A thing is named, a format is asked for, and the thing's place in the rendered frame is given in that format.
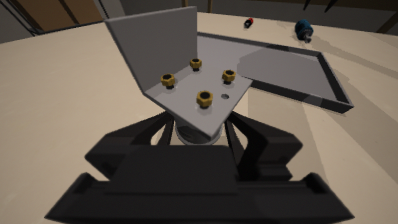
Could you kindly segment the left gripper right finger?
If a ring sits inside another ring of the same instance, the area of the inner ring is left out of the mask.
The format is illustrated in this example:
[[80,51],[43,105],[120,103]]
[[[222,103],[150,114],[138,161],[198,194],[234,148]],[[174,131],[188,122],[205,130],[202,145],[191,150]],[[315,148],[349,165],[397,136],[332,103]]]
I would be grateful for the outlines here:
[[[240,143],[232,124],[247,137],[246,149]],[[246,181],[256,166],[286,166],[303,147],[302,142],[294,134],[234,111],[228,116],[224,125],[228,145],[232,150],[240,177],[239,181]]]

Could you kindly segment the grey metal l-shaped bracket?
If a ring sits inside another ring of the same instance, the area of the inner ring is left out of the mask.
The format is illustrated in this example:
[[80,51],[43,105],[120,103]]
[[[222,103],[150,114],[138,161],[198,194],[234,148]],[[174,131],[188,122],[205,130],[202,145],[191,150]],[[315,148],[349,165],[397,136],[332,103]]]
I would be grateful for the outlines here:
[[[252,84],[253,80],[235,75],[226,85],[224,70],[203,62],[198,72],[193,71],[190,60],[197,58],[197,7],[103,21],[142,94],[209,141]],[[162,85],[164,74],[174,75],[173,89]],[[207,109],[197,103],[201,91],[213,94]]]

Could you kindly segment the red hand nut driver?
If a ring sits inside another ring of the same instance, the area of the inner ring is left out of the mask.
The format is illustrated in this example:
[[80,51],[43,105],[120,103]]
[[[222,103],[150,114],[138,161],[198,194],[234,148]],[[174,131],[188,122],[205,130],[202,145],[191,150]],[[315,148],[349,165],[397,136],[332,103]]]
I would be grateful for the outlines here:
[[253,24],[253,19],[249,18],[248,20],[245,21],[245,23],[244,23],[244,28],[249,28]]

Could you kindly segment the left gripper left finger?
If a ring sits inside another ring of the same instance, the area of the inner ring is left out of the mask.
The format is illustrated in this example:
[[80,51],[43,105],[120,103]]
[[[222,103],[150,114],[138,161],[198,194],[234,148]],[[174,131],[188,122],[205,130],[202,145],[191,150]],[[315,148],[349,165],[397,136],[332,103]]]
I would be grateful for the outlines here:
[[105,134],[98,143],[129,143],[130,145],[151,145],[152,137],[165,125],[157,145],[170,145],[174,117],[167,111]]

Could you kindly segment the dark grey cylinder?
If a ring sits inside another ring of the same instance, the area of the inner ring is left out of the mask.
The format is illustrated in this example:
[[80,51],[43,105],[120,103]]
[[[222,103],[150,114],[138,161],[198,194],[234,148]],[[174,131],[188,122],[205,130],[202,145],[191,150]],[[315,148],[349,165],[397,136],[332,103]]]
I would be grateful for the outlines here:
[[185,145],[213,145],[215,142],[218,141],[223,130],[222,125],[213,137],[213,139],[209,141],[208,139],[197,133],[195,130],[178,120],[176,117],[174,117],[174,120],[177,137]]

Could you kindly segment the brass hex nut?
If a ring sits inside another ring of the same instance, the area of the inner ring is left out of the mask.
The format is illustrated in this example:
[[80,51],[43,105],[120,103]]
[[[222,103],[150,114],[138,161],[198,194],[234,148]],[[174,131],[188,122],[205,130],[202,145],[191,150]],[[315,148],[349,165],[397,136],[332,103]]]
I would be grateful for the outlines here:
[[228,82],[234,81],[235,75],[236,75],[236,72],[234,72],[232,70],[225,70],[223,72],[222,79],[225,81],[228,81]]
[[197,103],[203,107],[210,106],[212,104],[213,94],[209,91],[198,92]]
[[200,68],[202,66],[202,61],[200,59],[192,59],[190,60],[190,66],[192,68]]
[[164,74],[161,76],[161,82],[163,86],[171,86],[175,84],[175,79],[173,74]]

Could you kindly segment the dark blue nut driver barrel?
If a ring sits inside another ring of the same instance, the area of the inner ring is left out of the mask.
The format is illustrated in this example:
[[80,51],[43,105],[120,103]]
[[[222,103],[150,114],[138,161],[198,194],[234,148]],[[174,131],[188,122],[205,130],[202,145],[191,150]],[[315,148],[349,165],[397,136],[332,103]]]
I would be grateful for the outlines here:
[[305,43],[311,42],[312,39],[310,36],[312,36],[313,34],[313,28],[306,19],[298,21],[295,25],[295,30],[296,30],[295,33],[296,34],[298,33],[297,35],[298,40],[305,41]]

